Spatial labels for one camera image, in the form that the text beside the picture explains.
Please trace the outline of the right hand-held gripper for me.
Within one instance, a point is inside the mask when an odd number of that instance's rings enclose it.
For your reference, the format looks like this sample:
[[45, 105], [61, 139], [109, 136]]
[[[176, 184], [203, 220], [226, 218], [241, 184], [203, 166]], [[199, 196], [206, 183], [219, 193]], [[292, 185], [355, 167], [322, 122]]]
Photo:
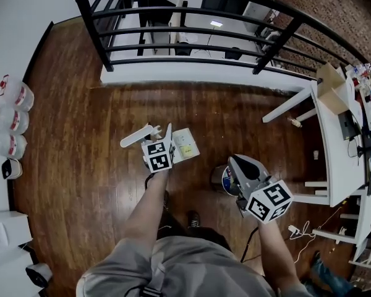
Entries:
[[[267, 224], [288, 211], [293, 194], [283, 180], [266, 180], [267, 169], [258, 160], [234, 154], [229, 157], [229, 167], [240, 189], [236, 204], [243, 217], [251, 215]], [[258, 182], [249, 188], [251, 180]]]

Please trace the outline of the round metal waste bin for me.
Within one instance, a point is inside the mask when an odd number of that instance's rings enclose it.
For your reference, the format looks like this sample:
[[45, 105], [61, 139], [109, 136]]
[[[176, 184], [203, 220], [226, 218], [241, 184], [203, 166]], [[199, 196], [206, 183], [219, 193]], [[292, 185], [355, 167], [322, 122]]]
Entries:
[[[224, 189], [223, 189], [223, 186], [222, 186], [222, 182], [221, 182], [221, 178], [222, 178], [222, 175], [223, 175], [223, 171], [224, 169], [229, 166], [229, 165], [221, 165], [221, 166], [217, 166], [215, 167], [212, 172], [211, 172], [211, 175], [210, 175], [210, 184], [212, 186], [212, 188], [216, 191], [216, 192], [221, 192], [221, 193], [224, 193], [224, 194], [227, 194]], [[240, 198], [242, 197], [242, 193], [240, 192], [239, 195], [237, 196], [237, 198]]]

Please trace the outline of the white handheld tool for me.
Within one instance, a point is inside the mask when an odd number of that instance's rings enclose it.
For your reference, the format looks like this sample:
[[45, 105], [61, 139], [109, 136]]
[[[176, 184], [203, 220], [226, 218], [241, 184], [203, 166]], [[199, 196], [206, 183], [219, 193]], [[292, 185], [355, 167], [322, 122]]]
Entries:
[[[146, 124], [143, 128], [123, 138], [120, 142], [120, 146], [122, 148], [126, 148], [138, 142], [140, 143], [140, 146], [142, 148], [142, 142], [145, 139], [152, 141], [163, 139], [165, 134], [162, 136], [161, 132], [162, 130], [160, 126], [152, 126], [151, 124]], [[172, 140], [175, 147], [173, 165], [200, 155], [197, 144], [188, 128], [173, 131]], [[194, 150], [194, 156], [184, 159], [180, 152], [180, 146], [182, 145], [191, 145]]]

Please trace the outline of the person's right forearm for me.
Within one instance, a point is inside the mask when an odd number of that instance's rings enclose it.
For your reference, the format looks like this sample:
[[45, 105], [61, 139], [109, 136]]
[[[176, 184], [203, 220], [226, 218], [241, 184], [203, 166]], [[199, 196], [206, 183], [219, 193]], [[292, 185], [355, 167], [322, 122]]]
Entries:
[[262, 267], [267, 282], [280, 293], [300, 284], [292, 255], [275, 221], [258, 223]]

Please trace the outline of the pile of colourful trash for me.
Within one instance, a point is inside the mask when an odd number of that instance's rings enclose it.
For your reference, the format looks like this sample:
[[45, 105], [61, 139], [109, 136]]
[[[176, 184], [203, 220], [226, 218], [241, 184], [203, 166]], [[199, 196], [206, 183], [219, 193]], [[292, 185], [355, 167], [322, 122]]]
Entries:
[[224, 191], [230, 196], [237, 197], [240, 193], [239, 187], [237, 186], [235, 179], [231, 173], [229, 166], [227, 166], [221, 178], [222, 186]]

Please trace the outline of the person's right black shoe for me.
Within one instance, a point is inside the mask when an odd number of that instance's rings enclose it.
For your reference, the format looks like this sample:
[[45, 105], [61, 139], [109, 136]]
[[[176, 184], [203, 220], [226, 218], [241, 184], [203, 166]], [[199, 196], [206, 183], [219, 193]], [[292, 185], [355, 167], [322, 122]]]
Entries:
[[187, 212], [187, 227], [188, 228], [200, 227], [200, 215], [195, 210], [190, 210]]

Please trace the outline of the black office chair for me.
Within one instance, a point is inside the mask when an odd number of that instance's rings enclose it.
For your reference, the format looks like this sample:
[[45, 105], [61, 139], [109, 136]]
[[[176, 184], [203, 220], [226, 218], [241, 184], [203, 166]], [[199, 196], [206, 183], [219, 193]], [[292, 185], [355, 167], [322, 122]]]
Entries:
[[231, 51], [225, 51], [224, 58], [238, 61], [242, 56], [242, 51], [238, 47], [232, 47]]
[[192, 48], [189, 46], [188, 42], [177, 42], [174, 52], [176, 56], [190, 56]]

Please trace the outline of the person's black trousers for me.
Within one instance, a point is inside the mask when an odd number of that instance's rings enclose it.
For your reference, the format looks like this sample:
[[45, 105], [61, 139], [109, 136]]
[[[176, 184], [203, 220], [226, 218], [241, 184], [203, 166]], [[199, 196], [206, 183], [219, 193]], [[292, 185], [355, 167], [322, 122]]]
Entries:
[[225, 249], [231, 251], [226, 238], [212, 228], [204, 226], [183, 227], [174, 216], [166, 209], [163, 210], [160, 225], [158, 228], [157, 239], [162, 239], [170, 236], [188, 236], [192, 238], [200, 238], [216, 243]]

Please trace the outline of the white table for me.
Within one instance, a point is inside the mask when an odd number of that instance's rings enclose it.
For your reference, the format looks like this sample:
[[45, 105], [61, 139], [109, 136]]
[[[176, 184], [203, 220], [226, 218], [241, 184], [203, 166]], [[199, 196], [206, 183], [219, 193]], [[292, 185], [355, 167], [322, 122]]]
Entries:
[[315, 109], [304, 116], [318, 117], [323, 139], [326, 163], [326, 181], [305, 182], [306, 187], [314, 187], [316, 191], [326, 189], [323, 194], [294, 194], [294, 201], [305, 204], [329, 205], [334, 207], [356, 193], [365, 184], [365, 162], [361, 158], [351, 157], [351, 145], [343, 139], [337, 115], [333, 114], [317, 98], [317, 82], [311, 84], [288, 99], [282, 105], [266, 114], [262, 121], [268, 123], [291, 108], [312, 97]]
[[371, 195], [368, 195], [368, 187], [362, 187], [351, 194], [348, 200], [360, 200], [358, 214], [342, 213], [340, 218], [345, 220], [356, 220], [356, 233], [354, 236], [341, 235], [322, 230], [321, 227], [313, 229], [312, 233], [315, 236], [332, 239], [339, 242], [354, 244], [356, 252], [350, 264], [357, 265], [358, 258], [362, 255], [367, 246], [367, 237], [371, 233]]

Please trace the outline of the flat black box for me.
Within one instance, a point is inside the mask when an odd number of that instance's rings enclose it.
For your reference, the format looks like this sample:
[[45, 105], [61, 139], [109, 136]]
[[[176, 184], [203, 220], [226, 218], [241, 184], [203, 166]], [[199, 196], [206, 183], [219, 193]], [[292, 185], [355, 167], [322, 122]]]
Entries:
[[347, 110], [338, 115], [338, 120], [344, 140], [351, 140], [362, 134], [362, 115], [355, 115], [351, 110]]

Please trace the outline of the open cardboard box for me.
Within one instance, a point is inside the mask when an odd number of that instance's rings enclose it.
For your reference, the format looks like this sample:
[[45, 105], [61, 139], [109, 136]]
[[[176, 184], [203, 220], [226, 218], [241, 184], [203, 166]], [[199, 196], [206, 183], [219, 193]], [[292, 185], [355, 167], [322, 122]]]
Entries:
[[317, 97], [335, 115], [349, 109], [346, 80], [330, 63], [317, 70]]

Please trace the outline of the white paper sheets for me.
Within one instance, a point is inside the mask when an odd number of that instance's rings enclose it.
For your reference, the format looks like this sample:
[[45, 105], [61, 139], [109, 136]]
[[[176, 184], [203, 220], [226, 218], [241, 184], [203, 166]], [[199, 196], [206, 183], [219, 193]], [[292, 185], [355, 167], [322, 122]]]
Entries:
[[353, 81], [350, 77], [346, 77], [346, 93], [348, 96], [348, 107], [352, 113], [352, 117], [360, 128], [363, 127], [363, 114], [360, 103], [356, 100], [356, 91], [353, 85]]

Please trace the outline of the black metal railing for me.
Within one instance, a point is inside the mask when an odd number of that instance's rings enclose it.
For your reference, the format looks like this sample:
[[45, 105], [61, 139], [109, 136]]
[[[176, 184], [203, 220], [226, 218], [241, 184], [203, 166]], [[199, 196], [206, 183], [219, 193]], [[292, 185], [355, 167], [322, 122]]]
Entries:
[[[371, 69], [358, 46], [280, 0], [74, 1], [108, 72], [131, 64], [196, 64], [310, 80], [328, 61]], [[175, 55], [182, 41], [190, 56]], [[232, 47], [242, 51], [238, 61], [224, 58]]]

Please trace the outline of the small white bin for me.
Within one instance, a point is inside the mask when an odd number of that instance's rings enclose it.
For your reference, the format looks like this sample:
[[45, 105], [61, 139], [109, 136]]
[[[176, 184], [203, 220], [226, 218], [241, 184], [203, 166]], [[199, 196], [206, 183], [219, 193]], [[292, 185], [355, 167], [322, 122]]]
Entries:
[[22, 176], [22, 165], [18, 160], [8, 158], [1, 165], [2, 177], [5, 180], [14, 180]]

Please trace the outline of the white low cabinet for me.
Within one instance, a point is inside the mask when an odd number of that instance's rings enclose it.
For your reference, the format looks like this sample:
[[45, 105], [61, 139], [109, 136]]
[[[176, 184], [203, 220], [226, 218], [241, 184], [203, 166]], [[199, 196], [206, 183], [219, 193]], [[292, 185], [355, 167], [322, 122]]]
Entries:
[[25, 271], [33, 261], [23, 246], [31, 240], [26, 214], [0, 212], [0, 297], [34, 297], [38, 293]]

